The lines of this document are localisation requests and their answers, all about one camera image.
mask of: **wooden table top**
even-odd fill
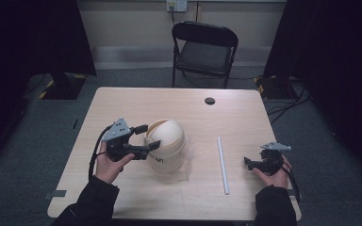
[[[215,99],[207,105],[205,98]],[[75,203],[88,182],[88,168],[101,132],[124,117],[128,126],[175,119],[190,144],[190,171],[160,174],[147,161],[131,161],[114,185],[120,189],[114,218],[253,220],[255,194],[264,187],[243,164],[243,156],[260,160],[260,145],[275,141],[256,90],[245,89],[152,89],[99,88],[81,127],[48,215],[56,218]],[[223,158],[229,184],[224,194],[217,137],[222,139]],[[141,145],[143,135],[130,144]],[[301,212],[291,197],[297,219]]]

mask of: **black sleeve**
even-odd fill
[[[282,187],[267,186],[255,196],[257,215],[255,226],[295,226],[296,214],[288,191]]]
[[[67,208],[52,223],[58,225],[105,225],[113,215],[119,188],[92,177],[81,192],[77,203]]]

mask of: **chair backrest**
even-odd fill
[[[227,27],[197,22],[181,22],[172,30],[173,39],[187,40],[226,47],[238,46],[237,35]]]

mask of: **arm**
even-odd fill
[[[290,164],[285,157],[284,162],[283,167],[290,170]],[[266,187],[255,196],[257,211],[255,226],[297,225],[296,213],[287,191],[288,175],[282,169],[278,170],[273,176],[268,176],[259,169],[254,169],[254,173],[257,174],[266,185]]]
[[[53,222],[53,226],[105,225],[110,221],[113,205],[120,191],[111,183],[122,168],[134,158],[134,155],[129,154],[120,161],[114,162],[106,155],[106,148],[106,143],[102,142],[97,157],[95,176],[81,192],[77,203],[69,205]]]

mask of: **white strip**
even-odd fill
[[[230,189],[228,187],[227,172],[225,171],[224,156],[222,154],[222,139],[220,137],[217,137],[217,145],[219,146],[220,163],[222,164],[222,183],[224,184],[224,193],[225,195],[229,195]]]

